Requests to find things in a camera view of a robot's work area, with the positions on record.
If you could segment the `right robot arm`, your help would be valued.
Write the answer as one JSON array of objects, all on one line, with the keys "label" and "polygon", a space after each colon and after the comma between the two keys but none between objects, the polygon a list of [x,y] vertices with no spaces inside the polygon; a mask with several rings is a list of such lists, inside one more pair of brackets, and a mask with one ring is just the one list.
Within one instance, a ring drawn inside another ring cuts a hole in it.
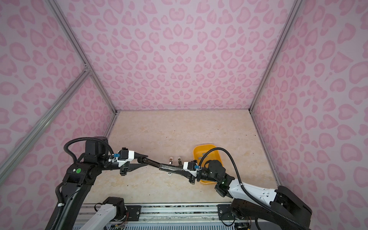
[{"label": "right robot arm", "polygon": [[283,230],[308,230],[311,209],[290,189],[278,186],[267,189],[241,183],[226,173],[217,160],[198,166],[195,161],[179,166],[179,172],[188,177],[190,183],[205,180],[215,182],[215,190],[222,197],[233,199],[232,212],[238,219],[245,216],[265,219]]}]

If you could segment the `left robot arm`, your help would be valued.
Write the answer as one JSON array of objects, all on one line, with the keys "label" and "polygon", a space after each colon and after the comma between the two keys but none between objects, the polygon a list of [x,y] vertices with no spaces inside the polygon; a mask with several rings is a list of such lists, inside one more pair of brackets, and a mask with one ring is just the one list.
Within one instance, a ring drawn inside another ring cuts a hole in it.
[{"label": "left robot arm", "polygon": [[81,137],[68,141],[64,151],[73,163],[56,186],[57,204],[46,226],[48,230],[71,230],[80,208],[105,170],[119,170],[122,176],[144,167],[146,155],[128,149],[115,154],[106,137]]}]

